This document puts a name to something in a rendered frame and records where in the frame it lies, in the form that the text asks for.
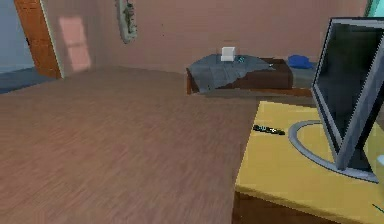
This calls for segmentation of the yellow topped wooden stand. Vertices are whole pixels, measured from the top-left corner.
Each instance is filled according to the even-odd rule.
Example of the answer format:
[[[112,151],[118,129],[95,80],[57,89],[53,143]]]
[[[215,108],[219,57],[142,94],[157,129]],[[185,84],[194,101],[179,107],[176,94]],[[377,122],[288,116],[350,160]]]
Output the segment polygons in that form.
[[[288,129],[309,120],[320,120],[316,108],[261,101],[254,124],[283,129],[286,135],[251,131],[235,190],[342,224],[384,224],[384,212],[372,205],[384,209],[379,184],[323,168],[291,144]],[[300,128],[298,137],[332,161],[321,123]]]

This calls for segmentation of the brown bed with grey blanket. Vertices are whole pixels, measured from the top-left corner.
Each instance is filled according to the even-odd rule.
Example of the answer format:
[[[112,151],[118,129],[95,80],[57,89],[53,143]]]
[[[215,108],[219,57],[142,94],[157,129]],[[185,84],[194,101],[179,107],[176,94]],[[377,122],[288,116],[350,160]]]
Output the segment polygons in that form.
[[[239,63],[239,57],[245,61]],[[310,96],[316,73],[316,63],[311,63],[312,69],[296,69],[284,59],[240,55],[233,62],[222,62],[219,54],[211,54],[186,68],[186,92],[190,95],[215,89],[240,89]]]

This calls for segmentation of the white box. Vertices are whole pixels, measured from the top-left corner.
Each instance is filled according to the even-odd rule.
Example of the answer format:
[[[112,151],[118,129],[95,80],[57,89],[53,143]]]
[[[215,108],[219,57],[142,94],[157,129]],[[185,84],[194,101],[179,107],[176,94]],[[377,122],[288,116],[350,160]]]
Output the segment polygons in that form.
[[[236,56],[235,47],[223,47],[221,49],[221,60],[223,62],[233,62]]]

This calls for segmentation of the black remote control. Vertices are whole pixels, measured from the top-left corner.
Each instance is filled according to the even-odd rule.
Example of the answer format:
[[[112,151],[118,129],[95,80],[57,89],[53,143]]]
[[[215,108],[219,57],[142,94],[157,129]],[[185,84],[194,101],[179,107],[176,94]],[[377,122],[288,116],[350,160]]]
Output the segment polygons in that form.
[[[275,129],[268,126],[262,126],[262,125],[253,125],[252,130],[257,132],[263,132],[263,133],[269,133],[269,134],[275,134],[275,135],[285,135],[285,131],[281,129]]]

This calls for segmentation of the blue pillow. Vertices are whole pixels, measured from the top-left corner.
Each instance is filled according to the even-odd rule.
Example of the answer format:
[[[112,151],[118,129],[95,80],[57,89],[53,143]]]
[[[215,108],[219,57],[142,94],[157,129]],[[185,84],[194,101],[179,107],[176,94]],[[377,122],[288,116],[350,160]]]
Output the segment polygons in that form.
[[[302,55],[291,55],[288,57],[288,65],[296,69],[312,69],[313,64],[309,58]]]

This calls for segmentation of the grey television set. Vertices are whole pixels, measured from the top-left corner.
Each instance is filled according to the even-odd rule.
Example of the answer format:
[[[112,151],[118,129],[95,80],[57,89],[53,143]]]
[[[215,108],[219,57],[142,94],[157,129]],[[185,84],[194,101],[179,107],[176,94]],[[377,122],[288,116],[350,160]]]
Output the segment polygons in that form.
[[[384,103],[384,17],[330,19],[311,93],[319,118],[293,124],[291,144],[326,169],[376,183],[363,148]],[[301,128],[314,124],[323,126],[332,161],[298,139]]]

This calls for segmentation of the orange wooden room door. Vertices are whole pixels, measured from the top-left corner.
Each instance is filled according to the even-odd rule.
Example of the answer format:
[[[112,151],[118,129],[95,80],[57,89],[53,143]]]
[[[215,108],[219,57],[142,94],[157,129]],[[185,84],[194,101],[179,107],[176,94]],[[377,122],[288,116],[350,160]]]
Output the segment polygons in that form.
[[[59,64],[40,0],[13,1],[38,73],[60,79]]]

